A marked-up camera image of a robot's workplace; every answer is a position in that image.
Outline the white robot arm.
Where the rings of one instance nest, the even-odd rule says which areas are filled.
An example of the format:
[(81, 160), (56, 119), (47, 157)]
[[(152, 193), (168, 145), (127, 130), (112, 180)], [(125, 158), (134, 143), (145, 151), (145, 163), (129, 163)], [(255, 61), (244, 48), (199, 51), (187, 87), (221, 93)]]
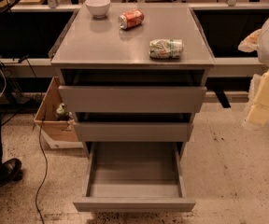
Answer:
[(255, 129), (269, 120), (269, 18), (261, 29), (241, 41), (238, 49), (244, 52), (256, 50), (259, 62), (268, 67), (268, 71), (260, 78), (259, 87), (244, 121), (246, 127)]

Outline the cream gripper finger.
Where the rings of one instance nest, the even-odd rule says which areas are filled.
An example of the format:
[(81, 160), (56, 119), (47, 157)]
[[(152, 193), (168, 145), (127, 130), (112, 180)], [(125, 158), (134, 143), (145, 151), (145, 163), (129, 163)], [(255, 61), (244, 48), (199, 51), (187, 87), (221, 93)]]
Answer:
[(259, 35), (261, 33), (261, 29), (258, 29), (248, 35), (244, 40), (240, 42), (238, 45), (238, 49), (243, 52), (252, 52), (258, 48), (259, 43)]
[(269, 120), (269, 70), (260, 77), (259, 87), (246, 117), (246, 123), (263, 126)]

